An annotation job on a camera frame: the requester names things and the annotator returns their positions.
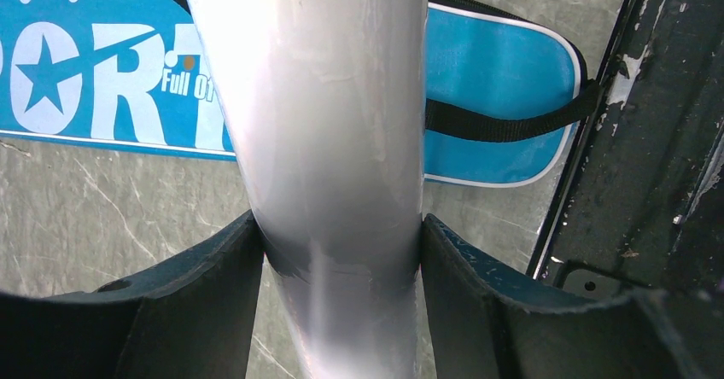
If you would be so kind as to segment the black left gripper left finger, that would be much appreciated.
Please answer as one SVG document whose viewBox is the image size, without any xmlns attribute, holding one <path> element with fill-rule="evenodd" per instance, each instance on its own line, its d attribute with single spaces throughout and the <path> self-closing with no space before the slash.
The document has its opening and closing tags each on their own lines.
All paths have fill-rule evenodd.
<svg viewBox="0 0 724 379">
<path fill-rule="evenodd" d="M 243 378 L 264 253 L 252 213 L 93 292 L 1 296 L 4 378 Z"/>
</svg>

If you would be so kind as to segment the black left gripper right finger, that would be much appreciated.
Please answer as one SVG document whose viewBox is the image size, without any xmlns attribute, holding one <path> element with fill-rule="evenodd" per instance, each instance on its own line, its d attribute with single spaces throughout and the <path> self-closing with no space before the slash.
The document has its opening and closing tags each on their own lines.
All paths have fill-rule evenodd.
<svg viewBox="0 0 724 379">
<path fill-rule="evenodd" d="M 423 291 L 440 378 L 720 378 L 723 298 L 547 286 L 423 221 Z"/>
</svg>

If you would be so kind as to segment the white shuttlecock tube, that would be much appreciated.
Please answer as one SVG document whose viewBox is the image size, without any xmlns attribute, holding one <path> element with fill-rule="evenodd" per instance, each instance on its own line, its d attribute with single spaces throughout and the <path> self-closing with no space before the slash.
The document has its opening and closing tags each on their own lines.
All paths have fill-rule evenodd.
<svg viewBox="0 0 724 379">
<path fill-rule="evenodd" d="M 428 0 L 187 0 L 307 378 L 415 378 Z"/>
</svg>

